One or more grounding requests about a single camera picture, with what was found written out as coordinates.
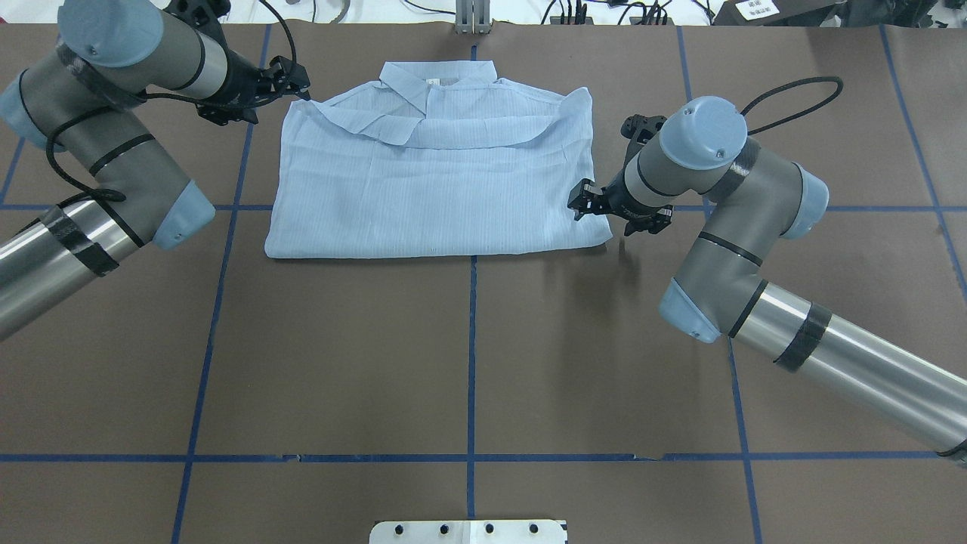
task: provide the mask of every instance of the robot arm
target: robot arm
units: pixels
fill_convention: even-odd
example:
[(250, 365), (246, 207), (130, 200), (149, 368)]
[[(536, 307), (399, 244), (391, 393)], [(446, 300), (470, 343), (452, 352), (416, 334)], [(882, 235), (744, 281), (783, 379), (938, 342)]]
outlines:
[[(285, 94), (308, 98), (294, 58), (259, 70), (227, 46), (218, 17), (229, 7), (176, 0), (162, 12), (148, 0), (67, 0), (55, 50), (0, 95), (0, 116), (15, 132), (53, 164), (54, 152), (70, 151), (99, 185), (69, 180), (81, 195), (0, 246), (0, 341), (139, 247), (173, 248), (215, 217), (131, 108), (181, 99), (225, 125), (257, 123), (254, 109)], [(147, 94), (152, 84), (180, 95)]]
[(702, 342), (722, 333), (744, 342), (967, 468), (967, 380), (759, 276), (780, 237), (803, 236), (821, 219), (826, 185), (748, 137), (745, 118), (724, 99), (696, 99), (659, 123), (607, 187), (583, 180), (569, 207), (576, 219), (628, 219), (631, 233), (660, 230), (660, 216), (686, 191), (717, 204), (662, 297), (661, 315)]

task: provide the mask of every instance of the folded shirt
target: folded shirt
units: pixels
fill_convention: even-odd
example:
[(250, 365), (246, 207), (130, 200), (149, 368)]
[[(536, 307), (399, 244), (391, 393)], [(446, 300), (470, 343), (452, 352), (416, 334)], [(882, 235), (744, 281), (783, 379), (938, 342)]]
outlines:
[(498, 79), (493, 63), (386, 63), (378, 81), (292, 104), (269, 257), (522, 254), (595, 246), (573, 220), (593, 177), (591, 95)]

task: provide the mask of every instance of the white label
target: white label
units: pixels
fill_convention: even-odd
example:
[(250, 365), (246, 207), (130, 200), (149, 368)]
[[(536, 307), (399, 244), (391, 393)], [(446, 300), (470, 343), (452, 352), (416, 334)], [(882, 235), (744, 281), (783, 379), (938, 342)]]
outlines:
[(779, 8), (776, 7), (776, 4), (773, 4), (773, 0), (747, 0), (746, 2), (737, 2), (735, 7), (746, 20), (760, 19), (779, 13)]

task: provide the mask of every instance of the cable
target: cable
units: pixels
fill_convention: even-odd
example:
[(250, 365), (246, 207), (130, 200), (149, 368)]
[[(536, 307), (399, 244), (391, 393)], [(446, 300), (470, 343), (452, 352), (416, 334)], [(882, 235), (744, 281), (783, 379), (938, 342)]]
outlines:
[(691, 3), (698, 6), (703, 12), (705, 12), (705, 16), (709, 18), (709, 26), (715, 22), (716, 13), (712, 11), (712, 4), (709, 0), (705, 0), (704, 6), (698, 0), (691, 0)]
[(50, 164), (50, 167), (53, 168), (54, 172), (61, 176), (64, 181), (70, 183), (75, 189), (81, 191), (83, 196), (87, 196), (95, 200), (107, 200), (108, 202), (123, 202), (127, 197), (119, 191), (114, 191), (113, 189), (94, 189), (93, 187), (88, 187), (80, 181), (77, 181), (57, 163), (57, 158), (54, 156), (54, 144), (57, 143), (57, 137), (64, 133), (64, 131), (78, 123), (82, 123), (92, 117), (97, 117), (98, 115), (103, 115), (110, 111), (114, 111), (114, 109), (110, 106), (99, 107), (97, 109), (92, 109), (87, 113), (77, 115), (74, 119), (63, 123), (54, 129), (53, 132), (50, 133), (50, 136), (47, 137), (47, 146), (45, 151), (47, 155), (47, 162)]
[(561, 18), (564, 17), (564, 2), (562, 0), (550, 0), (550, 4), (547, 4), (547, 9), (544, 10), (544, 16), (541, 17), (541, 24), (547, 21), (547, 15), (550, 14), (550, 9), (554, 7), (555, 3), (561, 5)]
[(621, 22), (625, 20), (625, 15), (627, 15), (628, 11), (635, 6), (641, 8), (641, 18), (644, 20), (648, 6), (645, 6), (643, 2), (631, 2), (627, 7), (625, 7), (625, 10), (621, 12), (621, 16), (618, 17), (618, 24), (621, 24)]
[[(652, 5), (652, 9), (648, 11), (648, 20), (651, 21), (652, 14), (654, 14), (656, 25), (668, 24), (668, 10), (665, 8), (667, 8), (671, 2), (672, 0), (668, 0), (664, 4), (659, 5), (658, 1), (656, 1), (655, 4)], [(639, 20), (638, 24), (645, 24), (644, 19)]]
[(423, 10), (425, 12), (431, 12), (434, 14), (456, 15), (456, 12), (448, 12), (447, 10), (434, 10), (432, 8), (425, 8), (418, 4), (414, 4), (411, 0), (400, 0), (400, 2), (402, 2), (403, 4), (409, 4), (410, 6), (413, 6), (414, 8), (417, 8), (419, 10)]
[[(269, 10), (270, 12), (272, 12), (272, 15), (275, 15), (276, 16), (276, 19), (278, 19), (279, 24), (282, 25), (282, 31), (285, 32), (285, 39), (288, 40), (288, 42), (289, 42), (289, 50), (292, 52), (292, 66), (293, 67), (296, 66), (298, 64), (298, 62), (299, 62), (299, 61), (296, 60), (296, 42), (295, 42), (295, 40), (292, 39), (292, 31), (289, 30), (289, 25), (285, 23), (285, 18), (282, 17), (282, 15), (279, 15), (278, 12), (276, 11), (276, 9), (273, 8), (272, 5), (270, 5), (267, 0), (258, 0), (258, 1), (259, 1), (260, 4), (262, 4), (263, 6), (265, 6), (267, 10)], [(291, 76), (292, 76), (292, 72), (291, 71), (290, 72), (286, 72), (285, 73), (285, 76), (282, 78), (281, 84), (278, 86), (278, 91), (276, 91), (276, 95), (274, 97), (272, 97), (272, 98), (266, 99), (261, 104), (260, 103), (253, 103), (251, 107), (267, 106), (267, 105), (275, 102), (279, 98), (281, 98), (282, 95), (285, 94), (285, 89), (287, 89), (289, 87), (289, 78)]]
[(748, 135), (749, 136), (757, 135), (757, 134), (759, 134), (759, 133), (761, 133), (763, 131), (768, 131), (771, 128), (777, 127), (777, 126), (782, 125), (784, 123), (788, 123), (789, 121), (793, 121), (793, 120), (799, 119), (800, 117), (803, 117), (804, 115), (808, 115), (808, 114), (812, 113), (813, 111), (819, 109), (820, 107), (825, 106), (826, 104), (828, 104), (828, 103), (832, 102), (833, 100), (835, 100), (836, 97), (839, 96), (839, 93), (841, 93), (842, 90), (843, 90), (843, 80), (841, 78), (837, 77), (837, 76), (819, 76), (819, 77), (807, 77), (805, 79), (797, 79), (795, 81), (786, 83), (785, 85), (780, 85), (779, 87), (776, 87), (775, 89), (772, 89), (770, 91), (766, 91), (766, 92), (762, 93), (761, 95), (757, 96), (755, 98), (755, 100), (753, 100), (752, 102), (748, 103), (748, 106), (746, 106), (745, 108), (743, 108), (742, 114), (743, 115), (746, 115), (754, 107), (756, 107), (760, 102), (766, 100), (767, 98), (769, 98), (771, 96), (777, 95), (777, 94), (779, 94), (779, 93), (781, 93), (783, 91), (788, 91), (789, 89), (792, 89), (792, 88), (795, 88), (795, 87), (799, 87), (801, 85), (808, 85), (810, 83), (835, 83), (836, 84), (836, 90), (833, 92), (832, 95), (830, 95), (829, 97), (827, 97), (826, 100), (824, 100), (823, 102), (820, 102), (819, 104), (817, 104), (817, 105), (815, 105), (813, 107), (808, 107), (807, 109), (804, 109), (804, 110), (800, 111), (799, 113), (794, 113), (794, 114), (792, 114), (792, 115), (790, 115), (788, 117), (784, 117), (782, 119), (779, 119), (775, 123), (770, 123), (769, 125), (766, 125), (765, 127), (762, 127), (762, 128), (759, 128), (759, 129), (755, 129), (754, 131), (748, 131)]

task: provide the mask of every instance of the blue tape line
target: blue tape line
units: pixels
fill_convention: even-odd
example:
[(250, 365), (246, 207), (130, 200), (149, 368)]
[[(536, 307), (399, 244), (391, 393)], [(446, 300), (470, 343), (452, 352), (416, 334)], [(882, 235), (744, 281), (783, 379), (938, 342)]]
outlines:
[(749, 453), (752, 461), (848, 461), (857, 459), (943, 459), (932, 451), (812, 451)]
[(7, 198), (7, 191), (10, 190), (10, 186), (14, 183), (14, 172), (16, 171), (16, 164), (20, 161), (20, 152), (23, 151), (23, 138), (21, 138), (16, 143), (16, 149), (14, 149), (14, 157), (10, 160), (10, 166), (7, 168), (7, 176), (3, 180), (3, 188), (0, 189), (0, 204), (3, 203), (4, 199)]
[(46, 210), (53, 207), (53, 204), (3, 204), (0, 210)]
[(467, 353), (467, 519), (477, 515), (477, 256), (470, 257), (470, 331)]
[(678, 56), (682, 59), (682, 79), (685, 80), (685, 98), (691, 102), (691, 77), (689, 76), (689, 60), (685, 53), (685, 33), (681, 26), (676, 26), (678, 33)]
[[(272, 25), (265, 25), (265, 37), (262, 40), (262, 54), (258, 61), (259, 66), (265, 65), (265, 57), (269, 51), (269, 39), (272, 37)], [(251, 149), (251, 135), (255, 126), (249, 124), (246, 129), (245, 145), (242, 148), (242, 160), (239, 164), (238, 181), (235, 184), (235, 196), (232, 200), (232, 215), (228, 223), (228, 235), (225, 237), (225, 249), (221, 256), (221, 270), (219, 272), (219, 284), (215, 291), (215, 307), (212, 310), (212, 321), (208, 329), (208, 344), (205, 347), (205, 360), (201, 367), (201, 379), (198, 382), (198, 397), (194, 403), (194, 416), (191, 419), (191, 434), (188, 442), (188, 458), (185, 461), (185, 471), (182, 474), (181, 491), (178, 494), (178, 506), (175, 510), (174, 528), (171, 530), (171, 544), (178, 544), (181, 538), (181, 525), (185, 518), (185, 505), (188, 502), (188, 489), (191, 484), (191, 469), (193, 465), (194, 450), (198, 443), (198, 429), (201, 426), (201, 413), (205, 406), (205, 392), (208, 388), (208, 375), (212, 367), (212, 356), (215, 352), (215, 332), (219, 326), (221, 316), (221, 301), (224, 296), (225, 275), (228, 271), (228, 258), (232, 253), (232, 242), (235, 238), (235, 226), (238, 223), (238, 205), (242, 199), (242, 189), (245, 186), (245, 173), (249, 163), (249, 151)]]
[[(681, 26), (676, 26), (678, 34), (678, 52), (682, 59), (682, 78), (685, 80), (685, 97), (691, 102), (691, 77), (689, 76), (689, 59), (685, 47), (685, 33)], [(702, 211), (705, 219), (712, 216), (711, 202), (702, 197)], [(739, 426), (739, 444), (742, 447), (742, 464), (746, 473), (746, 492), (748, 495), (748, 511), (752, 521), (752, 534), (755, 544), (762, 544), (762, 528), (759, 523), (759, 505), (755, 497), (755, 481), (752, 478), (752, 463), (748, 459), (748, 439), (746, 435), (746, 417), (742, 408), (742, 393), (739, 389), (739, 374), (735, 368), (735, 354), (732, 351), (732, 340), (728, 339), (728, 357), (732, 373), (732, 399), (735, 405), (735, 419)]]
[(728, 362), (732, 374), (732, 401), (735, 404), (735, 419), (739, 426), (739, 447), (742, 449), (743, 468), (746, 473), (746, 490), (748, 494), (748, 512), (752, 519), (752, 534), (755, 543), (762, 544), (762, 527), (759, 523), (759, 503), (755, 497), (755, 480), (752, 477), (752, 462), (748, 455), (748, 435), (746, 433), (746, 415), (742, 408), (742, 392), (739, 389), (739, 372), (735, 364), (735, 351), (732, 349), (732, 339), (728, 340)]
[(947, 253), (951, 258), (953, 272), (957, 277), (957, 282), (960, 284), (960, 296), (962, 296), (964, 302), (967, 303), (967, 281), (964, 280), (964, 272), (960, 267), (960, 259), (957, 257), (957, 251), (953, 246), (950, 230), (947, 228), (947, 220), (944, 219), (944, 213), (941, 211), (940, 199), (937, 197), (937, 190), (933, 185), (933, 178), (930, 177), (930, 171), (926, 167), (926, 160), (923, 158), (923, 150), (920, 147), (920, 139), (917, 138), (917, 131), (914, 130), (913, 121), (910, 120), (910, 112), (907, 110), (906, 100), (903, 98), (903, 91), (900, 89), (899, 78), (896, 77), (894, 56), (890, 51), (890, 41), (887, 39), (887, 27), (883, 24), (880, 25), (880, 39), (883, 41), (883, 51), (887, 55), (887, 67), (890, 69), (890, 79), (894, 83), (894, 92), (896, 93), (896, 99), (900, 104), (900, 112), (903, 113), (903, 122), (906, 123), (907, 132), (910, 133), (910, 140), (913, 142), (913, 149), (917, 155), (917, 162), (920, 163), (920, 170), (923, 173), (923, 180), (926, 182), (926, 189), (930, 193), (930, 201), (933, 203), (934, 211), (937, 214), (937, 221), (940, 223), (940, 230), (944, 235), (944, 243), (947, 245)]
[[(101, 453), (4, 453), (0, 463), (184, 463), (187, 455), (166, 454), (101, 454)], [(261, 464), (261, 463), (466, 463), (462, 453), (413, 454), (195, 454), (192, 464)], [(669, 453), (659, 459), (637, 457), (631, 453), (479, 453), (476, 463), (702, 463), (750, 461), (853, 461), (853, 460), (919, 460), (945, 461), (932, 451), (789, 451), (744, 453)]]
[(478, 463), (628, 463), (654, 461), (641, 459), (631, 453), (481, 453)]
[(4, 453), (0, 463), (184, 463), (184, 455)]

